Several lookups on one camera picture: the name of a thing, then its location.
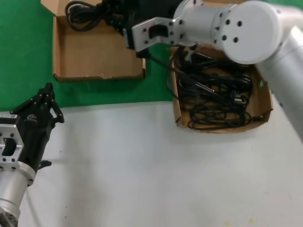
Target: cable connector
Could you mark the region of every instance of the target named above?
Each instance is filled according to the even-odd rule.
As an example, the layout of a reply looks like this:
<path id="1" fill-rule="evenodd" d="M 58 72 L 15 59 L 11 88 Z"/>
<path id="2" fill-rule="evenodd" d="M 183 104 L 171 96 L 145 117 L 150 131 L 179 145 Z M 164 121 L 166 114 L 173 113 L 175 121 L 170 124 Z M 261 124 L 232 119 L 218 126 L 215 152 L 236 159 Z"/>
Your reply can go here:
<path id="1" fill-rule="evenodd" d="M 264 119 L 263 116 L 255 116 L 255 117 L 252 118 L 252 121 L 253 121 L 253 122 L 260 122 L 260 121 L 262 121 L 263 119 Z"/>
<path id="2" fill-rule="evenodd" d="M 149 59 L 151 57 L 151 53 L 150 53 L 150 50 L 147 48 L 147 49 L 137 52 L 136 56 L 137 56 L 137 58 Z"/>

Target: silver robot arm segment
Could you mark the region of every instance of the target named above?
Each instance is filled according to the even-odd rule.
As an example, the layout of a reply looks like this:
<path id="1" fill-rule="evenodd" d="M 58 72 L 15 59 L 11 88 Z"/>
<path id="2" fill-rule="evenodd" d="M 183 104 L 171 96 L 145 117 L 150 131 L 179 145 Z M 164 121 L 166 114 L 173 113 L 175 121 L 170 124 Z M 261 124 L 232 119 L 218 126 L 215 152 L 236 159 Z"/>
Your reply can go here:
<path id="1" fill-rule="evenodd" d="M 184 0 L 174 18 L 156 17 L 132 28 L 137 52 L 156 44 L 211 44 L 231 60 L 255 64 L 303 140 L 303 12 L 247 1 L 207 5 Z"/>

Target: cardboard tray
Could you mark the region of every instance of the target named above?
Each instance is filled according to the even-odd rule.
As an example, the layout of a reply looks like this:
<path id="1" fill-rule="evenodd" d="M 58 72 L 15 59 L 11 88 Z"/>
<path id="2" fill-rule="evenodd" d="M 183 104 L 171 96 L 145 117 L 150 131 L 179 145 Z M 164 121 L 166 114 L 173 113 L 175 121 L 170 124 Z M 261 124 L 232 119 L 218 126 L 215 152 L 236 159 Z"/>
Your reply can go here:
<path id="1" fill-rule="evenodd" d="M 72 30 L 64 13 L 69 0 L 41 0 L 54 13 L 53 75 L 59 82 L 143 78 L 145 60 L 126 48 L 124 38 L 104 21 L 87 32 Z M 86 0 L 97 4 L 99 0 Z"/>
<path id="2" fill-rule="evenodd" d="M 212 58 L 225 58 L 223 52 L 214 49 L 212 46 L 201 46 L 198 47 L 197 52 L 200 52 L 206 56 Z M 208 69 L 205 72 L 209 73 L 218 73 L 223 76 L 223 72 L 219 69 Z M 262 116 L 263 119 L 259 122 L 251 122 L 250 124 L 239 127 L 239 128 L 230 128 L 230 129 L 222 129 L 222 130 L 201 130 L 200 132 L 212 132 L 212 133 L 237 133 L 244 132 L 250 129 L 254 129 L 268 122 L 270 113 L 273 110 L 272 104 L 272 95 L 269 89 L 269 86 L 266 82 L 263 81 L 261 75 L 258 73 L 254 66 L 250 66 L 246 72 L 253 81 L 253 92 L 250 97 L 250 103 L 247 107 L 247 112 L 250 113 L 252 117 L 254 116 Z M 172 81 L 172 90 L 178 96 L 177 84 L 176 84 L 176 74 L 174 72 L 171 73 L 171 81 Z M 177 126 L 188 128 L 187 123 L 190 121 L 189 113 L 180 109 L 179 101 L 174 98 L 173 100 L 174 106 L 174 115 Z"/>

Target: white surface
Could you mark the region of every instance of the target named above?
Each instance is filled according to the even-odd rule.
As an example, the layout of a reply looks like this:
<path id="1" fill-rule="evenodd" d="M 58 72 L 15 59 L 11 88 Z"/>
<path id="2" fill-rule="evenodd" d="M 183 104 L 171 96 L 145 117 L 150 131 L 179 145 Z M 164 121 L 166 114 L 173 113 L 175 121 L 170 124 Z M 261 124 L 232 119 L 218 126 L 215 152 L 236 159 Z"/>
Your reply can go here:
<path id="1" fill-rule="evenodd" d="M 275 101 L 242 134 L 177 128 L 171 103 L 63 109 L 20 227 L 303 226 L 303 146 Z"/>

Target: green surface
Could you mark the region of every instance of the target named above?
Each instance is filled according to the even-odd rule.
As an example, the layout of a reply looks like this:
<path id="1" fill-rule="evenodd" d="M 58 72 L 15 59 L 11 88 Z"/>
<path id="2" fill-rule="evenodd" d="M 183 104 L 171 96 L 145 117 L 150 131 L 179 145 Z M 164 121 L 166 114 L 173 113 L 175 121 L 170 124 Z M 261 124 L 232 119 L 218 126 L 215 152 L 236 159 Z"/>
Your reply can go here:
<path id="1" fill-rule="evenodd" d="M 271 0 L 302 6 L 302 0 Z M 168 71 L 147 62 L 147 76 L 138 80 L 58 83 L 52 76 L 53 15 L 40 0 L 6 0 L 0 7 L 0 111 L 18 106 L 52 82 L 60 107 L 129 102 L 168 101 Z M 152 54 L 169 61 L 163 46 Z"/>

